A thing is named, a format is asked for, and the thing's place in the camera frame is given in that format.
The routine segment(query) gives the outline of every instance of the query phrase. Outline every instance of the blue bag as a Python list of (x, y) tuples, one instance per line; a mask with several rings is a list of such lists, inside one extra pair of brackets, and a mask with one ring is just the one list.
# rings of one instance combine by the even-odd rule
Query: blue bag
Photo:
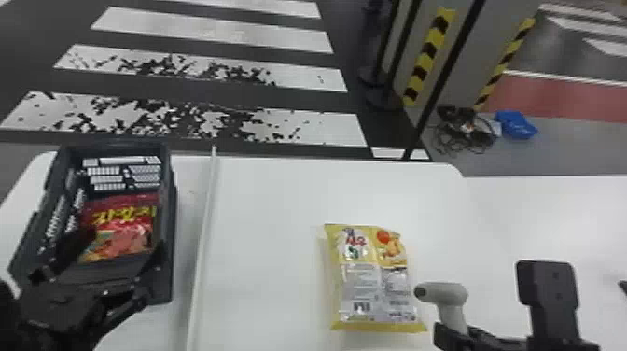
[(537, 128), (529, 123), (519, 111), (498, 111), (495, 120), (503, 126), (503, 132), (514, 139), (530, 139), (536, 135)]

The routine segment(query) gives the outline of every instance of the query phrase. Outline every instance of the white painted stripe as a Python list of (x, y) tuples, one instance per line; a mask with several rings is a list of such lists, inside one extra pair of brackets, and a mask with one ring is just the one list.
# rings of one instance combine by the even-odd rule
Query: white painted stripe
[(366, 147), (353, 114), (31, 91), (2, 129)]
[(319, 19), (320, 11), (315, 2), (293, 0), (166, 0), (204, 6), (247, 9), (277, 15)]
[(327, 34), (277, 25), (192, 17), (140, 9), (110, 7), (91, 27), (94, 30), (218, 41), (332, 53)]
[[(372, 147), (372, 156), (375, 159), (393, 159), (400, 160), (405, 153), (405, 150), (400, 148), (384, 148), (384, 147)], [(411, 153), (412, 160), (429, 160), (429, 155), (425, 150), (414, 150)]]
[(338, 69), (135, 49), (74, 45), (54, 67), (118, 75), (232, 81), (346, 92)]
[(627, 45), (625, 44), (589, 38), (585, 38), (583, 41), (601, 50), (607, 55), (627, 57)]
[(615, 35), (627, 37), (627, 28), (616, 25), (597, 24), (586, 21), (575, 21), (569, 19), (559, 19), (557, 17), (547, 17), (549, 21), (573, 31), (594, 33), (598, 35)]
[(540, 9), (547, 12), (561, 13), (563, 15), (577, 15), (606, 21), (622, 21), (620, 17), (616, 17), (609, 12), (594, 11), (585, 8), (567, 7), (564, 5), (556, 4), (542, 4), (540, 5)]
[(627, 88), (627, 82), (617, 81), (617, 80), (603, 80), (603, 79), (593, 79), (593, 78), (584, 78), (584, 77), (559, 76), (559, 75), (551, 75), (548, 73), (524, 72), (524, 71), (516, 71), (516, 70), (507, 70), (504, 73), (510, 76), (544, 78), (544, 79), (553, 79), (553, 80), (572, 81), (576, 83), (598, 84), (598, 85), (607, 85), (610, 87)]

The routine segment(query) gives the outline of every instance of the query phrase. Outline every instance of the tangled wires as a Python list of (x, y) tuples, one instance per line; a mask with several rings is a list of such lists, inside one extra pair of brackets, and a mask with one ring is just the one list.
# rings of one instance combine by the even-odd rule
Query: tangled wires
[(429, 127), (434, 130), (431, 144), (438, 153), (455, 157), (455, 154), (467, 150), (481, 155), (495, 143), (494, 128), (486, 119), (477, 116), (474, 110), (443, 105), (438, 107), (438, 114), (441, 121)]

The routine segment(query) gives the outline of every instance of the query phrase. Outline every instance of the chip bag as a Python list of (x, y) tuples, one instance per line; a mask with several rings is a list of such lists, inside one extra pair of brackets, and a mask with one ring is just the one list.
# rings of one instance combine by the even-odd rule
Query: chip bag
[(86, 204), (82, 227), (94, 227), (95, 240), (78, 257), (87, 263), (137, 254), (150, 249), (157, 193), (117, 195)]
[(325, 225), (334, 280), (332, 330), (426, 331), (414, 305), (400, 235)]

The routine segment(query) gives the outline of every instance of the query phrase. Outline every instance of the black plastic basket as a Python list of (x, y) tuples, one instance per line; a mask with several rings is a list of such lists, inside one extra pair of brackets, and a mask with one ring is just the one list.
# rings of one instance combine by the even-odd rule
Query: black plastic basket
[(30, 274), (54, 260), (59, 240), (78, 228), (86, 201), (113, 194), (157, 192), (149, 252), (71, 264), (56, 279), (61, 284), (115, 289), (142, 284), (136, 277), (150, 267), (155, 272), (146, 283), (151, 293), (148, 303), (172, 300), (177, 199), (170, 151), (165, 145), (120, 141), (63, 147), (50, 166), (44, 191), (9, 264), (19, 287), (31, 284)]

